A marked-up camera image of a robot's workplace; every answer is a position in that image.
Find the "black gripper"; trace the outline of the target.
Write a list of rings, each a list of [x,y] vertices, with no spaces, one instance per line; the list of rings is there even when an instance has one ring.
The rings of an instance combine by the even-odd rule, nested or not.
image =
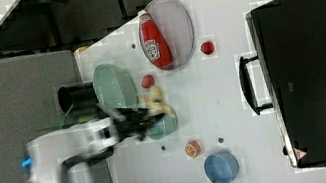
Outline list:
[[[144,141],[148,130],[164,117],[164,113],[151,114],[145,108],[113,108],[110,116],[116,127],[118,142],[135,136],[137,140]]]

